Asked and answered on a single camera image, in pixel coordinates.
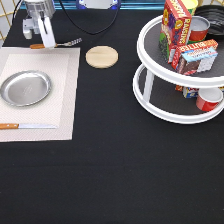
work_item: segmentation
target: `cord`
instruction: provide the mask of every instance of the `cord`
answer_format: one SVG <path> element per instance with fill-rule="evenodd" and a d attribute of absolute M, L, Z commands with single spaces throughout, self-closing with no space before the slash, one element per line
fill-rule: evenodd
<path fill-rule="evenodd" d="M 106 28 L 104 28 L 104 29 L 102 29 L 102 30 L 99 30 L 99 31 L 97 31 L 97 32 L 91 33 L 91 32 L 89 32 L 89 31 L 86 31 L 86 30 L 82 29 L 82 28 L 81 28 L 80 26 L 78 26 L 77 24 L 75 24 L 75 23 L 73 22 L 73 20 L 71 19 L 71 17 L 70 17 L 70 16 L 68 15 L 68 13 L 66 12 L 66 10 L 65 10 L 65 8 L 64 8 L 64 5 L 62 4 L 62 1 L 61 1 L 61 0 L 58 0 L 58 1 L 59 1 L 59 3 L 60 3 L 61 8 L 63 9 L 64 13 L 65 13 L 66 16 L 68 17 L 68 19 L 71 21 L 71 23 L 72 23 L 74 26 L 76 26 L 78 29 L 80 29 L 80 30 L 82 30 L 83 32 L 85 32 L 85 33 L 87 33 L 87 34 L 90 34 L 90 35 L 96 35 L 96 34 L 102 33 L 103 31 L 107 30 L 107 29 L 114 23 L 114 21 L 116 20 L 116 18 L 117 18 L 117 14 L 118 14 L 118 10 L 119 10 L 119 6 L 117 6 L 117 10 L 116 10 L 115 16 L 114 16 L 114 18 L 113 18 L 113 20 L 112 20 L 112 22 L 110 23 L 109 26 L 107 26 Z"/>
<path fill-rule="evenodd" d="M 12 15 L 12 24 L 13 24 L 14 19 L 15 19 L 16 10 L 17 10 L 19 4 L 20 4 L 22 1 L 23 1 L 23 0 L 19 0 L 18 3 L 17 3 L 17 5 L 16 5 L 16 7 L 15 7 L 15 9 L 14 9 L 14 12 L 13 12 L 13 15 Z"/>

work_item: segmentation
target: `red box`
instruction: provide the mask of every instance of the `red box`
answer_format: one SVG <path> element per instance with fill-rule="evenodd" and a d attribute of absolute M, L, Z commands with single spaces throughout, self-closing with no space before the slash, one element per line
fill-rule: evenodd
<path fill-rule="evenodd" d="M 168 63 L 175 50 L 186 45 L 192 16 L 181 0 L 166 0 L 160 32 L 160 49 Z"/>
<path fill-rule="evenodd" d="M 205 48 L 210 48 L 210 47 L 213 47 L 214 50 L 216 50 L 218 47 L 218 43 L 212 39 L 212 40 L 207 40 L 207 41 L 203 41 L 203 42 L 199 42 L 199 43 L 189 44 L 186 46 L 177 47 L 176 52 L 173 57 L 172 67 L 175 70 L 177 70 L 177 66 L 178 66 L 180 56 L 182 53 L 189 51 L 189 50 L 205 49 Z"/>

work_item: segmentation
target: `metal container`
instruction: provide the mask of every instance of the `metal container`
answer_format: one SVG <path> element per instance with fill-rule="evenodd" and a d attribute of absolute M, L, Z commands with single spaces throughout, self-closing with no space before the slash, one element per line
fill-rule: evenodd
<path fill-rule="evenodd" d="M 198 1 L 197 0 L 181 0 L 181 1 L 184 3 L 188 12 L 190 12 L 190 14 L 193 16 L 198 6 Z"/>
<path fill-rule="evenodd" d="M 22 71 L 10 76 L 1 86 L 2 99 L 13 106 L 28 106 L 44 99 L 51 90 L 50 78 L 40 71 Z"/>
<path fill-rule="evenodd" d="M 210 22 L 201 16 L 192 16 L 188 44 L 205 40 L 210 27 Z"/>
<path fill-rule="evenodd" d="M 36 21 L 40 17 L 40 12 L 44 12 L 44 16 L 49 17 L 50 19 L 55 13 L 55 7 L 52 0 L 25 0 L 25 5 L 28 15 Z"/>

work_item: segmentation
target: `white paper mat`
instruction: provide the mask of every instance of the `white paper mat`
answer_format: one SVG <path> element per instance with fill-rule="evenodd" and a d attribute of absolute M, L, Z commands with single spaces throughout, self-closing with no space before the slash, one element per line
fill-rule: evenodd
<path fill-rule="evenodd" d="M 58 129 L 0 130 L 1 142 L 72 139 L 79 53 L 79 48 L 1 48 L 0 83 L 15 72 L 40 70 L 50 76 L 53 89 L 43 101 L 24 108 L 11 107 L 0 99 L 0 123 L 32 122 L 58 126 Z"/>

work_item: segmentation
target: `knife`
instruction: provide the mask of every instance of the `knife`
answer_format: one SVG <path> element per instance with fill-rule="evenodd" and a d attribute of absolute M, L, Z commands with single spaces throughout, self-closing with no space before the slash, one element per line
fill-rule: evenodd
<path fill-rule="evenodd" d="M 51 124 L 0 124 L 0 129 L 54 129 L 57 128 Z"/>
<path fill-rule="evenodd" d="M 58 46 L 66 46 L 66 47 L 71 47 L 75 44 L 78 44 L 82 41 L 82 38 L 79 38 L 79 39 L 76 39 L 76 40 L 73 40 L 73 41 L 70 41 L 70 42 L 67 42 L 67 43 L 64 43 L 64 44 L 56 44 L 55 47 L 58 47 Z M 42 49 L 42 48 L 45 48 L 43 44 L 32 44 L 30 45 L 30 48 L 31 49 Z"/>

